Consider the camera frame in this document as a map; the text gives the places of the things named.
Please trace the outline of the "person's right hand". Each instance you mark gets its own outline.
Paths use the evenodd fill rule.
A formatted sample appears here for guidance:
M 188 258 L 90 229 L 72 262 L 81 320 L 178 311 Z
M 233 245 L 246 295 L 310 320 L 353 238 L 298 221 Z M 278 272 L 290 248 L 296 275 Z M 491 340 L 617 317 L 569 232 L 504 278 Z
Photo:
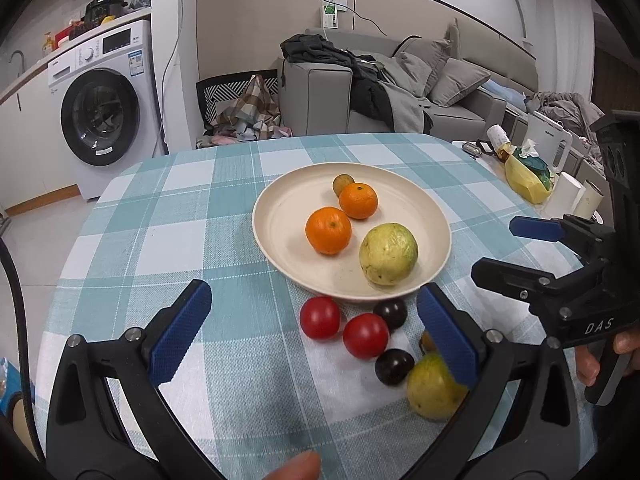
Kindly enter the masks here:
M 619 333 L 614 339 L 614 351 L 620 356 L 629 356 L 625 375 L 629 375 L 640 368 L 639 360 L 640 332 L 639 327 Z M 591 387 L 600 372 L 600 363 L 587 346 L 575 349 L 577 376 L 587 387 Z

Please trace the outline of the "person's left hand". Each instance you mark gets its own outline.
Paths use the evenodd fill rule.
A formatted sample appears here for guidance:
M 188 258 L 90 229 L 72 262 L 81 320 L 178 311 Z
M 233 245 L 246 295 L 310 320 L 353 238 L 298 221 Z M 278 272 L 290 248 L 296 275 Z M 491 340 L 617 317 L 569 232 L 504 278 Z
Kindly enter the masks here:
M 265 476 L 265 480 L 318 480 L 321 474 L 321 458 L 317 452 L 305 451 L 291 458 L 277 470 Z

